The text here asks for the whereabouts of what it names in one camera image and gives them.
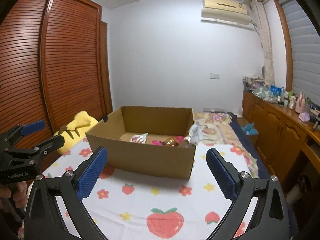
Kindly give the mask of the person's left hand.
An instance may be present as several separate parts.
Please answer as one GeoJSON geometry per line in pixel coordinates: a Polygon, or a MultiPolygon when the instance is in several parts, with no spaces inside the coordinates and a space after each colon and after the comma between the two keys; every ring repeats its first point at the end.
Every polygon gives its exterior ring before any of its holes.
{"type": "Polygon", "coordinates": [[[14,200],[15,206],[17,208],[23,208],[27,204],[28,196],[26,181],[17,183],[17,189],[14,190],[14,193],[12,193],[7,186],[1,185],[0,193],[1,198],[10,198],[11,196],[13,196],[12,199],[14,200]]]}

